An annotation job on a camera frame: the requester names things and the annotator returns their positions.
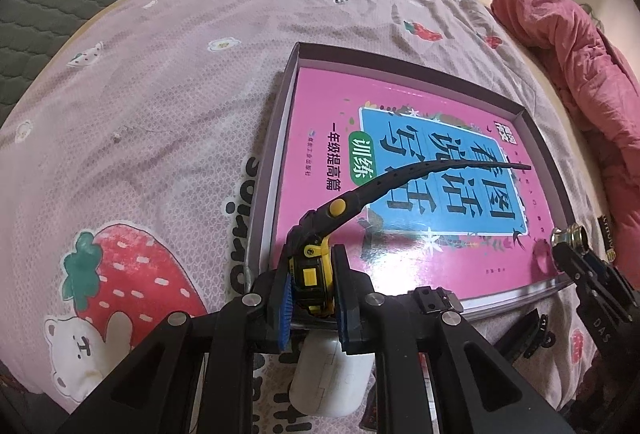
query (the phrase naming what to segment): pink quilt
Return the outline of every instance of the pink quilt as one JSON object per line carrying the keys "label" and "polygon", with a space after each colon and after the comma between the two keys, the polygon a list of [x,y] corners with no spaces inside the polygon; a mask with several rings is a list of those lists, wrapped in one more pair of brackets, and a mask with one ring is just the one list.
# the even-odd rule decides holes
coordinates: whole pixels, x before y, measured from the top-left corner
{"label": "pink quilt", "polygon": [[590,144],[614,221],[616,265],[640,286],[640,90],[622,54],[572,0],[493,0],[548,71]]}

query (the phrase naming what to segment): green strawberry leaf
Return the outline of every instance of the green strawberry leaf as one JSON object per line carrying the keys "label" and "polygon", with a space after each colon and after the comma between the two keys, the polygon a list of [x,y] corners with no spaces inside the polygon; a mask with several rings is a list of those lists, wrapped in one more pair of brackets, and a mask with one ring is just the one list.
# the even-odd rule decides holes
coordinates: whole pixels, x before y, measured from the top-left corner
{"label": "green strawberry leaf", "polygon": [[102,260],[102,248],[94,244],[94,235],[82,232],[76,240],[76,251],[62,261],[66,279],[62,283],[62,300],[73,300],[76,312],[86,311],[88,297],[98,295],[100,278],[96,269]]}

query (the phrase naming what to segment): green label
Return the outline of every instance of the green label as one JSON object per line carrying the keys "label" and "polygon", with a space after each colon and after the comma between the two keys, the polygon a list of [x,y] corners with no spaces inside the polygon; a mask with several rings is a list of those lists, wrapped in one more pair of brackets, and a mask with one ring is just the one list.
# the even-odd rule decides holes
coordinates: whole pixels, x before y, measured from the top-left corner
{"label": "green label", "polygon": [[361,130],[349,135],[349,172],[356,185],[364,185],[376,177],[376,157],[373,140]]}

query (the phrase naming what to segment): bear face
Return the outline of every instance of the bear face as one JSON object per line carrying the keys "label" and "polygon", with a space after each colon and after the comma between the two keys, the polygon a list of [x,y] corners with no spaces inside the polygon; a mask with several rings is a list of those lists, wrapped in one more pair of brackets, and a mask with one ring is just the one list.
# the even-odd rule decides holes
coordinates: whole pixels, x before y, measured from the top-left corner
{"label": "bear face", "polygon": [[106,341],[88,321],[79,317],[49,318],[44,329],[53,382],[61,394],[77,403],[129,353],[130,321],[122,313],[111,318]]}

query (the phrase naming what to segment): white plastic object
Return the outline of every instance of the white plastic object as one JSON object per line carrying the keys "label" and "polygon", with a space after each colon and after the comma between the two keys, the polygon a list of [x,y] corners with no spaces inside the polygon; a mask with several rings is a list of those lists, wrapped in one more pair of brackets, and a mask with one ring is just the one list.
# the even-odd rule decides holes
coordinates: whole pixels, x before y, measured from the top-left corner
{"label": "white plastic object", "polygon": [[375,355],[342,352],[338,333],[312,330],[300,349],[289,400],[307,416],[348,416],[362,403]]}

